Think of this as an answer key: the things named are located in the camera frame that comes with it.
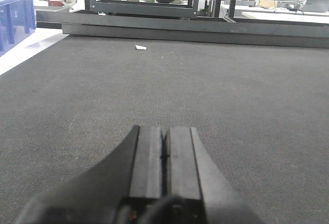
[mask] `blue plastic bin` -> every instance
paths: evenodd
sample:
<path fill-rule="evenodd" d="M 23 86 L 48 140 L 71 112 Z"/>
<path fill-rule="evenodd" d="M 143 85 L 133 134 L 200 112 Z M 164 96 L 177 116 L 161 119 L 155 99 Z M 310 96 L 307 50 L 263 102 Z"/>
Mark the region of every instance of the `blue plastic bin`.
<path fill-rule="evenodd" d="M 34 31 L 33 0 L 0 0 L 0 56 Z"/>

